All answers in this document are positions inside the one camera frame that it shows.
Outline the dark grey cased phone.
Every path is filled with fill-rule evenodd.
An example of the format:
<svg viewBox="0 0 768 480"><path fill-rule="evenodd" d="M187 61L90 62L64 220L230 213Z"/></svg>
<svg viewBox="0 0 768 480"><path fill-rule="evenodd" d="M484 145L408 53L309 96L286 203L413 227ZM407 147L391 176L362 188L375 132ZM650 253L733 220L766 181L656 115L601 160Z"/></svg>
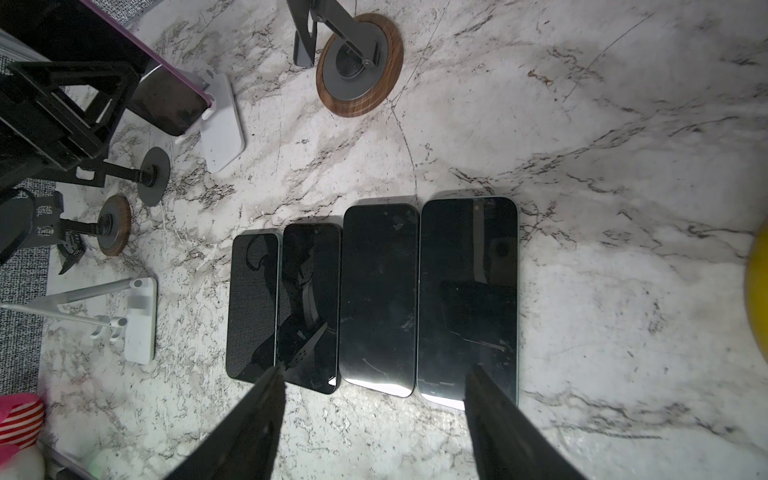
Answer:
<svg viewBox="0 0 768 480"><path fill-rule="evenodd" d="M432 199L420 220L416 384L427 401L464 407L481 366L519 397L519 219L502 196Z"/></svg>

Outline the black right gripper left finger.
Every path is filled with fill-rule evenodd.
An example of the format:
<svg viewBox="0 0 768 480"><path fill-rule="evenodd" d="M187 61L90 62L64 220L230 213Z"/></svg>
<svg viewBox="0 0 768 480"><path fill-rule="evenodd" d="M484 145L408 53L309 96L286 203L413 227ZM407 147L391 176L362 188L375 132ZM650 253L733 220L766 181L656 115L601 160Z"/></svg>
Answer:
<svg viewBox="0 0 768 480"><path fill-rule="evenodd" d="M268 369L170 479L269 479L286 406L283 368Z"/></svg>

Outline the purple edged phone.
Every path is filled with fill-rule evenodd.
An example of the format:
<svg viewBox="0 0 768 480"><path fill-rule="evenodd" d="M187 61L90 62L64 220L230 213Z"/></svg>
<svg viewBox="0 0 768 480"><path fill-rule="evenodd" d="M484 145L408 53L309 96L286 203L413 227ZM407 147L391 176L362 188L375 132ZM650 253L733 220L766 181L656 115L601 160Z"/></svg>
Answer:
<svg viewBox="0 0 768 480"><path fill-rule="evenodd" d="M215 100L90 1L3 1L1 30L43 58L120 62L139 84L127 109L171 136L185 134Z"/></svg>

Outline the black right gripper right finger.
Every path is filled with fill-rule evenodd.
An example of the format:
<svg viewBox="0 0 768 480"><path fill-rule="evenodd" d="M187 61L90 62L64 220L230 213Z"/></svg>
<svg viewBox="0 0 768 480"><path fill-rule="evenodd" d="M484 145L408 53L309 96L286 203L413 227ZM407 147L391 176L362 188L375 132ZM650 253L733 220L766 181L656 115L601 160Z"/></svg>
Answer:
<svg viewBox="0 0 768 480"><path fill-rule="evenodd" d="M477 365L465 382L465 414L481 479L582 479Z"/></svg>

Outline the black phone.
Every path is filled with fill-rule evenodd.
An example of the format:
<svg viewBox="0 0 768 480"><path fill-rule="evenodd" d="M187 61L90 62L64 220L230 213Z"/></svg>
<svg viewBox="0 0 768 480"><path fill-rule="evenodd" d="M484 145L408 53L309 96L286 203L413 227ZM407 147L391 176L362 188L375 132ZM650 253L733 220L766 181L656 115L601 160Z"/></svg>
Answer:
<svg viewBox="0 0 768 480"><path fill-rule="evenodd" d="M341 244L335 223L284 230L276 358L287 382L325 395L338 386Z"/></svg>

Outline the green edged phone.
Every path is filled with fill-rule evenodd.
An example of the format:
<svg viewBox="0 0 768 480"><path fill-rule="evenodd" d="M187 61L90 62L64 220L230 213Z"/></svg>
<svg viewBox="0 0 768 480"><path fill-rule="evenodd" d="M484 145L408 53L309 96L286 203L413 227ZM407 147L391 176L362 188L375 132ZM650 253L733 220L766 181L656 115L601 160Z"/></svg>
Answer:
<svg viewBox="0 0 768 480"><path fill-rule="evenodd" d="M233 241L225 357L232 379L254 383L275 363L279 260L274 232Z"/></svg>

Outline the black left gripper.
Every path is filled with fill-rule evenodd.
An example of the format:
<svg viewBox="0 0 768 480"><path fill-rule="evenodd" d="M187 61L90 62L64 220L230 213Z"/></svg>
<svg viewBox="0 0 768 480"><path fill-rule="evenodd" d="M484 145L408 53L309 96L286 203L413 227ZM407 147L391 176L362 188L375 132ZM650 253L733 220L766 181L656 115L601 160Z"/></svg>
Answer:
<svg viewBox="0 0 768 480"><path fill-rule="evenodd" d="M139 75L126 62L14 62L1 103L1 190L27 179L77 184L96 169Z"/></svg>

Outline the dark grey round phone stand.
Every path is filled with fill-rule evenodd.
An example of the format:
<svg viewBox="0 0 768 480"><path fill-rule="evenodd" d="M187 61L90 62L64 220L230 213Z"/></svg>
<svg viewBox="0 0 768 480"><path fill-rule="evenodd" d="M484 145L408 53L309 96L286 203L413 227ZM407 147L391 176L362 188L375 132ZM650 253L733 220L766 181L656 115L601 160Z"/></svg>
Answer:
<svg viewBox="0 0 768 480"><path fill-rule="evenodd" d="M103 188L106 177L116 177L134 183L140 200L148 207L161 202L170 178L170 158L160 147L151 148L139 169L128 168L106 161L106 158L87 159L67 170L45 168L35 179L73 185Z"/></svg>

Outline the teal edged phone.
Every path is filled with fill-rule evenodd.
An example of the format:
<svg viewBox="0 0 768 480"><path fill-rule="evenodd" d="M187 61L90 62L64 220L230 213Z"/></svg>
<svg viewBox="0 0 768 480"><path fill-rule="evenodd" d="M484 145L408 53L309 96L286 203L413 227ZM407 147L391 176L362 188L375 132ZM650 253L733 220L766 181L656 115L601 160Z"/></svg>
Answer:
<svg viewBox="0 0 768 480"><path fill-rule="evenodd" d="M340 373L399 398L416 383L418 237L406 203L354 205L343 218Z"/></svg>

